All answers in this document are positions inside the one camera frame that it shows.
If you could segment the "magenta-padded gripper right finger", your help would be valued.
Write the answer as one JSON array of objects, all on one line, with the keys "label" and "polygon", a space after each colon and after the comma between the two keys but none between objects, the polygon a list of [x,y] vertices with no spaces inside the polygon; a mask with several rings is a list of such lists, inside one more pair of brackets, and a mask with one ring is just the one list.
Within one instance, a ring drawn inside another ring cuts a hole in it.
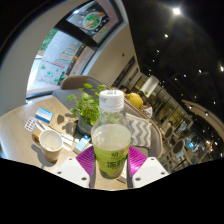
[{"label": "magenta-padded gripper right finger", "polygon": [[133,146],[127,157],[127,186],[141,188],[168,175],[155,157],[146,157]]}]

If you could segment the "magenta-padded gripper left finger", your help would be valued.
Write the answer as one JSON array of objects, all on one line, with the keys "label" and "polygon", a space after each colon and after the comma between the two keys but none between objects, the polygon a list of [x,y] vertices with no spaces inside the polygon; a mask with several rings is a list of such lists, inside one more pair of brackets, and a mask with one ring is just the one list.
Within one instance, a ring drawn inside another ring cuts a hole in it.
[{"label": "magenta-padded gripper left finger", "polygon": [[94,148],[85,149],[76,157],[68,157],[55,174],[84,188],[93,188],[96,179]]}]

